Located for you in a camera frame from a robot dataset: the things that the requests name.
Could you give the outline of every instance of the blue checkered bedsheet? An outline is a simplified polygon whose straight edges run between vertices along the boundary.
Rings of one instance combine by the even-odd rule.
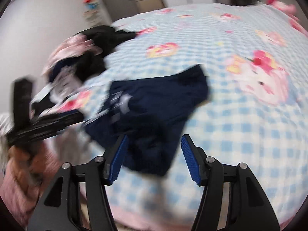
[[[83,108],[88,118],[95,117],[112,80],[173,75],[202,64],[211,99],[195,110],[183,134],[221,163],[247,163],[279,222],[292,217],[308,194],[308,38],[289,17],[263,4],[197,4],[114,26],[140,34],[108,55],[108,69],[84,85],[91,90]],[[93,157],[101,153],[94,149]],[[203,188],[191,180],[179,148],[165,178],[123,167],[106,190],[110,204],[123,210],[191,224]]]

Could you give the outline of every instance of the navy blue clothing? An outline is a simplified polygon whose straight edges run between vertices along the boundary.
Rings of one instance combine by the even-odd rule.
[[[57,75],[60,73],[61,69],[65,66],[73,66],[76,64],[76,62],[80,59],[80,56],[78,57],[69,57],[66,59],[62,59],[56,63],[52,71],[50,72],[48,79],[49,82],[53,82],[54,79],[56,79]]]
[[[188,116],[207,96],[206,77],[199,65],[167,77],[113,82],[101,109],[108,113],[87,124],[86,132],[106,149],[120,134],[127,134],[129,148],[123,165],[164,176]]]

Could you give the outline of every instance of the pile of clothes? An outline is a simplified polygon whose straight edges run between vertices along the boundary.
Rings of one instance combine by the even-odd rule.
[[[76,101],[82,100],[86,93],[89,92],[81,91],[54,107],[46,95],[34,102],[32,108],[35,114],[44,110],[44,114],[82,111],[82,103]],[[91,139],[106,150],[121,134],[126,134],[129,148],[123,165],[133,171],[164,176],[189,115],[208,95],[207,78],[199,64],[165,77],[113,81],[109,98],[96,115],[84,123],[84,128]]]
[[[66,39],[50,55],[43,70],[52,83],[54,101],[63,101],[78,91],[85,80],[104,72],[103,58],[119,44],[135,37],[135,32],[100,25]]]

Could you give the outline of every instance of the hello kitty print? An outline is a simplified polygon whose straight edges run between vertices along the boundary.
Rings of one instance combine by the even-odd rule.
[[[226,60],[226,70],[240,89],[270,105],[292,104],[295,91],[287,71],[268,52],[255,50],[253,55],[252,59],[233,55]]]
[[[282,47],[286,46],[285,40],[277,32],[265,32],[261,30],[256,30],[256,34],[266,43],[271,43]]]

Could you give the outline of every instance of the floral pattern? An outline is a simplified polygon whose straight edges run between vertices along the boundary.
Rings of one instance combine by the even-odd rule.
[[[161,9],[161,10],[157,11],[156,14],[169,14],[169,13],[171,13],[173,11],[174,11],[173,8],[164,8],[164,9]]]
[[[155,30],[157,30],[157,27],[145,28],[145,29],[137,32],[136,35],[141,36],[141,35],[145,35],[145,34],[148,34],[148,33],[153,33]]]
[[[222,21],[222,22],[235,21],[235,20],[240,19],[239,16],[235,16],[235,15],[232,15],[232,14],[229,14],[229,13],[224,13],[224,14],[221,14],[221,15],[212,13],[212,15],[213,15],[214,18],[216,18],[217,20]]]

